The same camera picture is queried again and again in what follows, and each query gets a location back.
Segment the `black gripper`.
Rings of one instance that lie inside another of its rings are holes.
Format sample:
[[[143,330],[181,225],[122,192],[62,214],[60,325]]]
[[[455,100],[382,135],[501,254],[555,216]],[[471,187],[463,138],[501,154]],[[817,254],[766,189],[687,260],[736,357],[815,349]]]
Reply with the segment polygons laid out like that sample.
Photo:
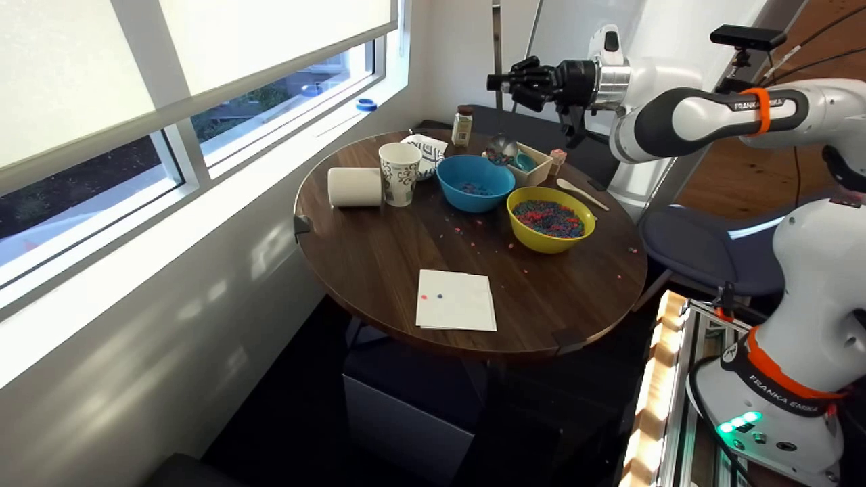
[[[587,108],[593,103],[595,62],[563,60],[560,65],[547,68],[539,57],[525,57],[506,73],[490,73],[487,89],[506,89],[511,103],[530,111],[541,111],[552,100],[560,114],[571,114],[574,108]]]

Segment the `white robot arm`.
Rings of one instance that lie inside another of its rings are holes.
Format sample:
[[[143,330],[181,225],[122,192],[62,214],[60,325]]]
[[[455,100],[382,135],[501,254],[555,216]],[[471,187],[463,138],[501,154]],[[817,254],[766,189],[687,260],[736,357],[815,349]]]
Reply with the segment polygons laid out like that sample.
[[[866,84],[806,78],[712,92],[698,73],[631,57],[606,32],[590,60],[525,57],[487,87],[530,111],[555,106],[563,124],[609,111],[609,149],[622,162],[685,157],[723,138],[823,152],[839,192],[793,208],[771,230],[779,306],[717,360],[696,365],[687,392],[739,463],[804,487],[839,487],[844,433],[834,406],[866,373]]]

